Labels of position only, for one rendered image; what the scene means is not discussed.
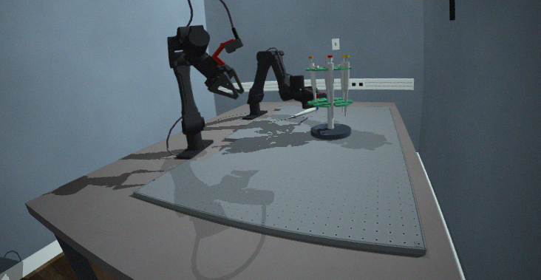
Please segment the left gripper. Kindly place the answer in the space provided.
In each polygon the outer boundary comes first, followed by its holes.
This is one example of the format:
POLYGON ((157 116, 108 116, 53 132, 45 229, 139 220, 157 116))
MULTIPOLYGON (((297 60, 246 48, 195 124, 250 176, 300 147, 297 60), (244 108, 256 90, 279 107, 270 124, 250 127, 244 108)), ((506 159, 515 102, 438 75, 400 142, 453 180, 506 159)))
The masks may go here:
MULTIPOLYGON (((312 107, 311 107, 311 106, 309 106, 307 104, 307 102, 309 100, 314 100, 312 91, 313 91, 312 86, 306 86, 306 87, 302 87, 302 90, 298 92, 298 94, 297 94, 298 98, 297 99, 298 99, 298 101, 302 102, 302 108, 303 109, 315 108, 315 106, 312 105, 312 107), (310 95, 310 94, 312 94, 312 95, 310 95)), ((316 93, 317 93, 316 99, 318 99, 320 93, 322 93, 322 92, 319 92, 317 87, 316 87, 316 93)))

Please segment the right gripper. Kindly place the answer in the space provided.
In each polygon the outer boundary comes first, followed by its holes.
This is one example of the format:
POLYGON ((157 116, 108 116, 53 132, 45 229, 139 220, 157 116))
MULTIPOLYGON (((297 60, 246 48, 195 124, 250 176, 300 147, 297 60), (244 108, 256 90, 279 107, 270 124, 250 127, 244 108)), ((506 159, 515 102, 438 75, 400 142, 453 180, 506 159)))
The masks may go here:
POLYGON ((224 49, 223 45, 230 43, 234 40, 235 39, 231 39, 229 41, 226 41, 225 43, 221 43, 220 47, 212 56, 210 55, 203 56, 198 62, 196 69, 207 78, 207 80, 205 81, 205 85, 208 87, 208 91, 219 94, 219 95, 224 95, 226 97, 233 98, 236 100, 239 97, 238 93, 242 94, 245 90, 243 89, 242 84, 239 81, 239 78, 237 76, 235 69, 230 68, 229 65, 226 65, 225 62, 223 62, 221 59, 217 57, 224 49), (232 77, 235 78, 239 86, 239 89, 236 89, 234 85, 232 84, 231 82, 232 77), (214 81, 215 78, 216 80, 214 81), (226 89, 232 90, 233 95, 219 90, 218 88, 220 86, 226 89))

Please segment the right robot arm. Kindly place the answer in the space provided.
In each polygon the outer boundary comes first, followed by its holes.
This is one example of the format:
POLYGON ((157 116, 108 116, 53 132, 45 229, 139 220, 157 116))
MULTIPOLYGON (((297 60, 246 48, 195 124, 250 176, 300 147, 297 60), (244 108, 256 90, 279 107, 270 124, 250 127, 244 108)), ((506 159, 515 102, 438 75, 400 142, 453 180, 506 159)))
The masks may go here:
MULTIPOLYGON (((200 59, 208 55, 206 50, 210 41, 210 35, 204 30, 203 25, 178 27, 177 35, 168 37, 167 41, 168 52, 170 53, 169 65, 170 68, 173 68, 177 78, 182 101, 182 130, 183 134, 186 134, 188 143, 187 149, 179 153, 177 159, 190 160, 214 142, 213 140, 202 140, 201 131, 204 131, 205 121, 204 117, 200 116, 200 112, 198 112, 198 108, 194 102, 190 79, 190 66, 196 68, 200 59), (189 35, 189 33, 191 34, 189 35), (188 48, 186 48, 187 42, 188 48), (171 48, 172 46, 173 49, 171 48), (184 50, 182 52, 174 52, 179 49, 184 50)), ((243 47, 244 44, 242 39, 238 38, 223 46, 227 53, 231 53, 243 47)))

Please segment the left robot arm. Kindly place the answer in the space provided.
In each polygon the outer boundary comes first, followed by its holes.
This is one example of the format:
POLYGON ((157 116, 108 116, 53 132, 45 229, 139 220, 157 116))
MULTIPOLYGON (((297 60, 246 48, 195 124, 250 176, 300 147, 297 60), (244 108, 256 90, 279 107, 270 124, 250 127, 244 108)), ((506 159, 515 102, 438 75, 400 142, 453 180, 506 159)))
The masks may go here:
POLYGON ((263 92, 265 79, 271 66, 277 79, 280 98, 283 101, 292 99, 298 101, 297 94, 299 91, 301 91, 300 89, 304 87, 304 76, 290 76, 289 79, 289 77, 285 73, 285 66, 283 64, 283 60, 281 61, 283 55, 283 51, 279 51, 279 55, 277 51, 264 51, 258 52, 256 54, 256 59, 258 61, 256 77, 254 80, 254 84, 249 91, 249 97, 247 102, 247 104, 250 105, 250 114, 243 117, 243 120, 253 120, 263 114, 268 113, 268 111, 260 111, 259 103, 262 102, 264 97, 263 92))

